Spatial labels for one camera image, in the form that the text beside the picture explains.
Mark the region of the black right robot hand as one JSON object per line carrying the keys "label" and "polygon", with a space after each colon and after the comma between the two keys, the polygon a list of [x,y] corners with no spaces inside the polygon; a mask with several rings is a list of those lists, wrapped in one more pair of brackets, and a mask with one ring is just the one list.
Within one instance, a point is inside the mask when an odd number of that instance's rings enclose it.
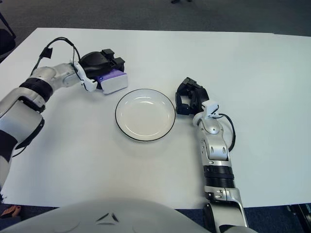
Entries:
{"label": "black right robot hand", "polygon": [[[182,102],[181,97],[188,97],[190,104]],[[202,103],[209,100],[207,91],[197,82],[187,77],[175,93],[176,113],[179,115],[196,115],[203,111]]]}

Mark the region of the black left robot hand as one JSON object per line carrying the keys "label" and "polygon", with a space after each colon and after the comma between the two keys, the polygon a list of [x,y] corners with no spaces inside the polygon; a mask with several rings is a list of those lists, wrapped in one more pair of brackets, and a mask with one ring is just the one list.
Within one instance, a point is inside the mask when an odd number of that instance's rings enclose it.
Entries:
{"label": "black left robot hand", "polygon": [[104,49],[84,55],[80,60],[86,76],[97,83],[97,89],[105,94],[126,88],[127,74],[124,72],[125,61],[114,57],[114,51]]}

